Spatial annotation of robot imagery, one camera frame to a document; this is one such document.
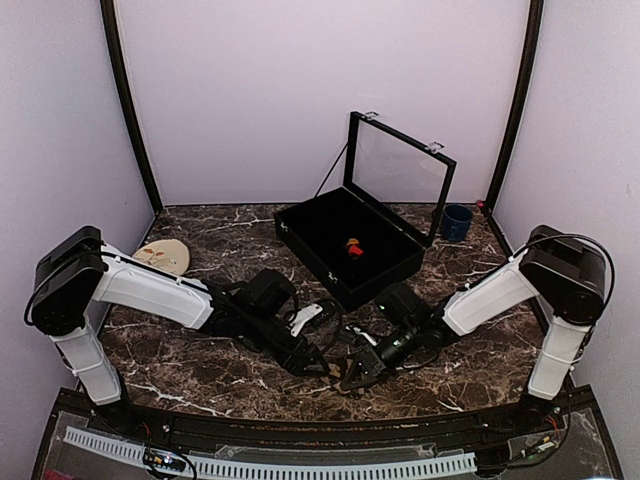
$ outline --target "black velvet lining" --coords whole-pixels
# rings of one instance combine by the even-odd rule
[[[289,208],[282,220],[349,288],[357,288],[415,255],[421,247],[352,193],[339,188]],[[364,254],[347,253],[350,238]]]

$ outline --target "small red object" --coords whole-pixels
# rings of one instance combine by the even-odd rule
[[[359,258],[364,253],[364,251],[357,245],[351,245],[347,252],[351,258]]]
[[[345,247],[347,247],[347,253],[352,259],[357,259],[362,256],[364,250],[360,248],[360,241],[357,238],[350,238]]]

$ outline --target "open box lid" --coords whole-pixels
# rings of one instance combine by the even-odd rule
[[[343,186],[424,248],[433,244],[456,162],[429,145],[374,120],[375,114],[351,112]],[[433,204],[429,231],[402,218],[386,204]]]

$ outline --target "black jewelry box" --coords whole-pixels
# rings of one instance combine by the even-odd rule
[[[361,148],[358,133],[365,124],[369,131],[373,131],[370,127],[375,129],[375,135],[391,136],[396,139],[394,142],[419,150],[419,157],[424,154],[429,161],[435,159],[442,164],[444,178],[438,185],[436,207],[427,234],[354,182],[356,152]],[[275,214],[278,237],[347,312],[420,270],[424,250],[433,243],[442,219],[456,166],[455,161],[438,152],[439,148],[442,145],[425,145],[373,120],[370,115],[351,112],[342,187]],[[361,256],[349,255],[350,239],[357,240],[357,247],[363,252]]]

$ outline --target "black pole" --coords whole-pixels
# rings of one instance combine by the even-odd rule
[[[489,185],[487,198],[484,202],[489,211],[494,209],[498,201],[500,189],[502,188],[504,178],[507,174],[507,168],[509,167],[509,160],[511,160],[511,154],[513,153],[513,147],[516,143],[516,136],[518,135],[518,128],[520,127],[520,120],[522,119],[522,112],[529,90],[529,82],[531,81],[536,47],[538,46],[543,6],[544,0],[531,0],[529,4],[529,20],[527,21],[527,33],[524,37],[524,47],[522,48],[522,58],[520,60],[516,90],[513,94],[513,102],[511,103],[511,111],[509,112],[507,128],[505,129],[504,138],[502,139],[500,154],[498,155],[491,185]]]
[[[102,7],[102,21],[104,23],[104,33],[109,48],[109,57],[111,58],[111,68],[113,69],[113,77],[115,78],[118,96],[120,97],[120,108],[122,108],[124,121],[127,124],[131,146],[133,147],[136,162],[138,162],[138,169],[140,170],[144,187],[147,190],[147,196],[157,215],[163,208],[162,199],[160,198],[160,192],[153,177],[149,157],[147,156],[147,151],[142,141],[138,117],[133,107],[133,96],[129,88],[129,80],[127,79],[113,0],[101,0],[100,6]]]

